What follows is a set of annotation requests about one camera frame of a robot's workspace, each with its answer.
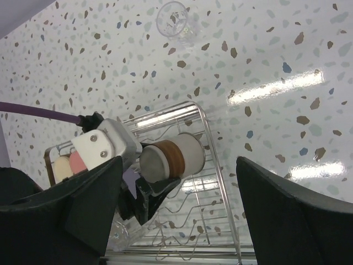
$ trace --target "terrazzo countertop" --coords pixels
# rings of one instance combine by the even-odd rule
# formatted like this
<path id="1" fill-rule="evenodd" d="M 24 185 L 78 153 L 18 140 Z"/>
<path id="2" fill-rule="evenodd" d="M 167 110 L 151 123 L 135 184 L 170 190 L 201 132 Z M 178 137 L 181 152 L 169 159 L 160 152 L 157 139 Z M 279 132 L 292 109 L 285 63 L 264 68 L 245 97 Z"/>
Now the terrazzo countertop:
<path id="1" fill-rule="evenodd" d="M 199 103 L 240 227 L 237 156 L 353 202 L 350 2 L 181 1 L 200 27 L 193 47 L 157 31 L 166 2 L 53 3 L 0 40 L 0 100 L 121 120 Z M 44 151 L 78 128 L 11 113 L 1 123 L 12 166 L 47 188 Z"/>

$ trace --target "dish rack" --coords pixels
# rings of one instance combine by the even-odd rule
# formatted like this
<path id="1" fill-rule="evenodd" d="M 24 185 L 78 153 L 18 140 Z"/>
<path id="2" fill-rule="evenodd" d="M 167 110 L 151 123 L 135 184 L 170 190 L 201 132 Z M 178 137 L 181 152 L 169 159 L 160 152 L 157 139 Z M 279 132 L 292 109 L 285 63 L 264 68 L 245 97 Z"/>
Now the dish rack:
<path id="1" fill-rule="evenodd" d="M 147 235 L 124 253 L 107 251 L 106 256 L 144 253 L 155 261 L 189 261 L 200 254 L 227 252 L 241 264 L 239 236 L 223 180 L 210 126 L 205 112 L 194 102 L 124 121 L 139 142 L 152 143 L 179 133 L 194 134 L 203 144 L 206 163 L 203 170 L 169 193 L 154 217 L 146 224 Z M 49 180 L 55 184 L 52 161 L 71 152 L 71 142 L 45 152 Z"/>

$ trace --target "purple cable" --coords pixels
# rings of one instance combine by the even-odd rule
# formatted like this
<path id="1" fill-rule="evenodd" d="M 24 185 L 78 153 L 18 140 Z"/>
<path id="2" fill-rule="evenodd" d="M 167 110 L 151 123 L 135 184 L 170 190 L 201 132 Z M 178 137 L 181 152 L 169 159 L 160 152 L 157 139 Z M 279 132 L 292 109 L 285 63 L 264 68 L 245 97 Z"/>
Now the purple cable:
<path id="1" fill-rule="evenodd" d="M 24 106 L 20 104 L 0 102 L 0 112 L 12 112 L 37 116 L 42 118 L 66 121 L 67 123 L 79 124 L 81 119 L 78 116 L 69 115 L 66 113 L 55 112 L 48 109 L 40 109 L 36 107 Z"/>

